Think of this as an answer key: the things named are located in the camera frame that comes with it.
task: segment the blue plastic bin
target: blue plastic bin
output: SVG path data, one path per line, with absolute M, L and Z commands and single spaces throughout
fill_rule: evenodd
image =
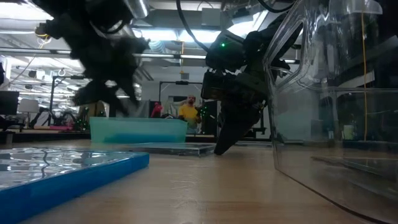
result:
M 179 119 L 91 117 L 90 130 L 93 142 L 185 142 L 187 123 Z

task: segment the clear plastic sheet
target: clear plastic sheet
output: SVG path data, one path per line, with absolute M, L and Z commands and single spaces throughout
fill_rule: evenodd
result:
M 398 1 L 297 0 L 264 57 L 276 169 L 388 223 L 398 223 L 396 22 Z M 300 65 L 274 80 L 271 62 L 300 24 Z

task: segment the desk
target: desk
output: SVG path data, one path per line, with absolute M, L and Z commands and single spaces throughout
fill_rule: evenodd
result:
M 91 147 L 87 140 L 13 147 Z M 274 169 L 271 149 L 150 155 L 149 168 L 37 215 L 46 223 L 362 223 Z

